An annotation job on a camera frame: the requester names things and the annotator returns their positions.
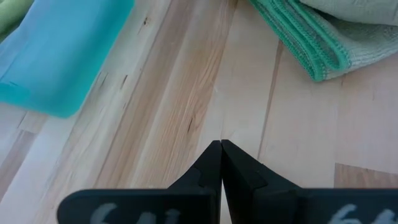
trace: blue plastic container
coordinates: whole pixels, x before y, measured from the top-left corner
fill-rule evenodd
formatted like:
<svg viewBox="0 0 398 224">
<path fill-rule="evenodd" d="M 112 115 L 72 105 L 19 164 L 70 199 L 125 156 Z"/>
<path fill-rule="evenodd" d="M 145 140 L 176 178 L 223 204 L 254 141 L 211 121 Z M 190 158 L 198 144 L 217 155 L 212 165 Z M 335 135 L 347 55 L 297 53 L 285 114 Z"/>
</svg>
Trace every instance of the blue plastic container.
<svg viewBox="0 0 398 224">
<path fill-rule="evenodd" d="M 133 4 L 35 0 L 0 44 L 0 101 L 64 118 L 74 114 Z"/>
</svg>

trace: teal silicone mat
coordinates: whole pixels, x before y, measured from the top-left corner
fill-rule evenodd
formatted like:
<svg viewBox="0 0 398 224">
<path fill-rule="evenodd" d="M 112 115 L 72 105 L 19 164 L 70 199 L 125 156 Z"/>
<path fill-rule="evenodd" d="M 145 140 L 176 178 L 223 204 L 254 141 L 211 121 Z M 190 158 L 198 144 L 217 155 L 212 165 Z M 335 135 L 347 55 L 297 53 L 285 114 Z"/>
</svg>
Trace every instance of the teal silicone mat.
<svg viewBox="0 0 398 224">
<path fill-rule="evenodd" d="M 59 117 L 80 109 L 133 0 L 35 0 L 0 44 L 0 101 Z"/>
</svg>

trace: green microfiber cloth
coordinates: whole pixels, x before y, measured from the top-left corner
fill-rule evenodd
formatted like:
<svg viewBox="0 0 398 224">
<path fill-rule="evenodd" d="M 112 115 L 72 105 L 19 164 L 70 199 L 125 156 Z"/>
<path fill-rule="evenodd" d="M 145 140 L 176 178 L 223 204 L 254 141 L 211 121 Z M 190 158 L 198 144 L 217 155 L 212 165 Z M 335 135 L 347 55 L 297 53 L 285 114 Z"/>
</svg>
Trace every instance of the green microfiber cloth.
<svg viewBox="0 0 398 224">
<path fill-rule="evenodd" d="M 342 21 L 299 0 L 250 1 L 316 82 L 398 51 L 397 26 Z"/>
<path fill-rule="evenodd" d="M 33 0 L 0 0 L 0 42 L 2 42 L 26 15 Z"/>
</svg>

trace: wooden countertop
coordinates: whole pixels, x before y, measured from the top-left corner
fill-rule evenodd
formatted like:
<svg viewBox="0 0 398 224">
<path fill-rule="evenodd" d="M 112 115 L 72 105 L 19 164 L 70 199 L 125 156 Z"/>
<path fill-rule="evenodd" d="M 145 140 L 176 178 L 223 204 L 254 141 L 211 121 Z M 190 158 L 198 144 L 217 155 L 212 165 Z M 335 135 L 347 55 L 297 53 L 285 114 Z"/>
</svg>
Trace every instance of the wooden countertop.
<svg viewBox="0 0 398 224">
<path fill-rule="evenodd" d="M 245 0 L 137 0 L 79 113 L 0 104 L 0 223 L 167 187 L 214 139 L 302 187 L 398 187 L 397 59 L 317 84 Z"/>
</svg>

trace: light green fabric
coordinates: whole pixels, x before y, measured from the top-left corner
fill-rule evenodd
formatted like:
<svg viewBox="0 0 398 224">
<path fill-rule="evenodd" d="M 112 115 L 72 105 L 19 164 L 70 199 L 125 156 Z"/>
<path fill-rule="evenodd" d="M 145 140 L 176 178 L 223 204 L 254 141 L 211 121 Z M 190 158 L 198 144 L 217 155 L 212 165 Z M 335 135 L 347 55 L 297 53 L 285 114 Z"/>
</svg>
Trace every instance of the light green fabric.
<svg viewBox="0 0 398 224">
<path fill-rule="evenodd" d="M 398 51 L 398 27 L 346 22 L 299 0 L 250 0 L 310 77 L 320 82 Z"/>
<path fill-rule="evenodd" d="M 398 26 L 397 0 L 300 0 L 339 19 Z"/>
<path fill-rule="evenodd" d="M 33 0 L 0 0 L 0 42 L 18 26 L 32 3 Z"/>
</svg>

